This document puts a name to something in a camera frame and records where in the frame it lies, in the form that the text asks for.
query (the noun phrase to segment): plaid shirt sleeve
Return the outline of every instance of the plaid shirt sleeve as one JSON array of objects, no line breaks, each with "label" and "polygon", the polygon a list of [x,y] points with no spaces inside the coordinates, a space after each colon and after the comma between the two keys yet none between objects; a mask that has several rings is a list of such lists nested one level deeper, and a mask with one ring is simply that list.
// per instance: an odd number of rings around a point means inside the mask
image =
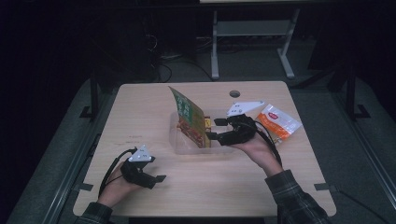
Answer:
[{"label": "plaid shirt sleeve", "polygon": [[113,210],[100,203],[90,203],[84,214],[76,221],[77,224],[106,224]]},{"label": "plaid shirt sleeve", "polygon": [[290,170],[265,179],[285,223],[331,223],[311,195],[303,192]]}]

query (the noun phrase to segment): dark background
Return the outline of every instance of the dark background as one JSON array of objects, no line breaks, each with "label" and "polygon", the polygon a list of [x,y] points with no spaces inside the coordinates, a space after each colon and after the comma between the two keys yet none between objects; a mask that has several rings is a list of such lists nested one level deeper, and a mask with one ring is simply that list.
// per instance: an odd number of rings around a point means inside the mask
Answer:
[{"label": "dark background", "polygon": [[[393,12],[391,4],[382,1],[306,6],[294,37],[317,39],[313,69],[352,59],[359,77],[396,119]],[[92,72],[103,91],[125,82],[151,82],[155,72],[150,64],[161,52],[148,53],[145,34],[157,35],[163,50],[178,49],[193,58],[195,37],[211,35],[211,15],[204,10],[156,11],[147,17],[136,11],[84,11],[65,1],[2,1],[0,222],[6,222],[74,95]],[[228,16],[238,17],[238,10]]]}]

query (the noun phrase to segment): black cable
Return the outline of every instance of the black cable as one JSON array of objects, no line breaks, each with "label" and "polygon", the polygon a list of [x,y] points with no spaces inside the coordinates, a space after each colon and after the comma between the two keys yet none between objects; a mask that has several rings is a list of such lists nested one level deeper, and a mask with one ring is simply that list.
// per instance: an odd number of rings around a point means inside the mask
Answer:
[{"label": "black cable", "polygon": [[274,143],[274,140],[272,139],[271,135],[269,134],[268,130],[265,127],[263,127],[263,128],[264,128],[265,131],[268,132],[268,136],[265,133],[259,131],[257,129],[257,127],[252,127],[252,126],[250,126],[250,125],[248,125],[246,123],[235,122],[233,124],[242,125],[242,126],[248,127],[250,129],[254,130],[256,133],[258,133],[262,137],[262,139],[264,139],[264,141],[268,144],[268,147],[271,149],[271,151],[274,154],[277,162],[279,162],[280,166],[282,166],[282,160],[280,158],[279,152],[276,149],[276,145]]},{"label": "black cable", "polygon": [[109,181],[106,183],[106,186],[109,185],[111,182],[113,182],[113,181],[115,181],[116,179],[119,179],[119,178],[121,178],[121,177],[122,177],[122,175],[119,175],[119,176],[117,176],[116,178],[114,178],[114,179],[112,179],[112,180],[109,180]]},{"label": "black cable", "polygon": [[114,159],[113,163],[111,163],[110,167],[108,168],[108,170],[107,170],[107,172],[105,174],[105,177],[102,180],[102,184],[100,185],[100,188],[99,188],[98,197],[102,194],[103,190],[105,189],[106,182],[107,182],[108,178],[110,177],[111,172],[113,172],[114,167],[116,167],[117,163],[119,163],[121,157],[123,157],[128,152],[134,153],[135,151],[136,151],[136,148],[135,149],[128,149],[128,150],[122,152],[116,159]]},{"label": "black cable", "polygon": [[381,219],[381,221],[383,221],[384,223],[390,224],[386,219],[384,219],[383,217],[381,217],[377,212],[375,212],[373,209],[371,209],[370,207],[368,207],[367,205],[365,205],[364,203],[359,202],[357,199],[355,199],[354,197],[350,196],[349,194],[343,192],[342,190],[338,190],[338,192],[340,192],[342,195],[346,196],[350,201],[362,206],[363,208],[365,208],[366,210],[368,210],[369,212],[371,212],[373,215],[375,215],[376,217],[378,217],[379,219]]}]

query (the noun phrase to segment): clear plastic container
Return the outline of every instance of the clear plastic container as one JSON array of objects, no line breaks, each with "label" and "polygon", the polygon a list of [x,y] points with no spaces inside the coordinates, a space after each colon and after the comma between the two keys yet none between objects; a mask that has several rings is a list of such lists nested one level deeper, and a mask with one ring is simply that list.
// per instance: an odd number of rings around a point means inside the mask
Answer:
[{"label": "clear plastic container", "polygon": [[[205,116],[211,119],[211,132],[212,133],[225,133],[233,129],[229,126],[215,126],[214,119],[225,119],[227,109],[225,110],[204,110]],[[222,146],[219,141],[210,141],[210,147],[199,148],[189,137],[177,128],[178,114],[175,111],[171,115],[169,142],[176,154],[179,155],[194,155],[194,154],[219,154],[219,153],[232,153],[235,151],[233,147]]]}]

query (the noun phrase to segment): cable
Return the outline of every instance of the cable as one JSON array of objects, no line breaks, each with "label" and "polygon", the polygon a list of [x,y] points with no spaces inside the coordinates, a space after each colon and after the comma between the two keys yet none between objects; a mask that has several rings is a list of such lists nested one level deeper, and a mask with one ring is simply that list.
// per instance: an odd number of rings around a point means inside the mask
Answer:
[{"label": "cable", "polygon": [[121,178],[121,177],[122,177],[122,175],[119,175],[119,176],[117,176],[116,178],[114,178],[114,179],[112,179],[112,180],[109,180],[109,181],[106,183],[106,186],[109,185],[111,182],[113,182],[113,181],[115,181],[116,179],[119,179],[119,178]]},{"label": "cable", "polygon": [[277,149],[276,149],[276,145],[275,145],[275,143],[274,143],[274,140],[272,139],[271,135],[269,134],[268,130],[267,130],[265,127],[263,127],[263,128],[264,128],[265,131],[267,131],[268,136],[267,136],[265,133],[259,131],[259,130],[257,129],[257,127],[252,127],[252,126],[250,126],[250,125],[248,125],[248,124],[246,124],[246,123],[235,122],[235,123],[233,123],[233,124],[242,125],[242,126],[245,126],[245,127],[249,127],[250,129],[254,130],[256,133],[258,133],[258,134],[262,137],[262,139],[264,139],[264,141],[268,144],[268,147],[269,147],[269,148],[271,149],[271,151],[273,152],[273,154],[274,154],[274,156],[275,156],[277,162],[279,162],[280,166],[282,166],[282,160],[281,160],[281,158],[280,158],[279,152],[278,152]]},{"label": "cable", "polygon": [[123,156],[124,156],[126,153],[128,153],[128,152],[134,153],[135,151],[136,151],[136,148],[134,148],[134,149],[128,149],[128,150],[122,152],[116,159],[114,159],[113,163],[111,163],[110,167],[108,168],[108,170],[107,170],[107,172],[106,172],[106,174],[105,174],[105,177],[104,177],[103,180],[102,180],[102,184],[100,185],[100,188],[99,188],[99,195],[98,195],[98,197],[102,194],[103,190],[105,189],[105,187],[106,187],[106,182],[107,182],[108,178],[110,177],[111,172],[113,172],[114,167],[116,167],[117,163],[119,163],[121,157],[123,157]]}]

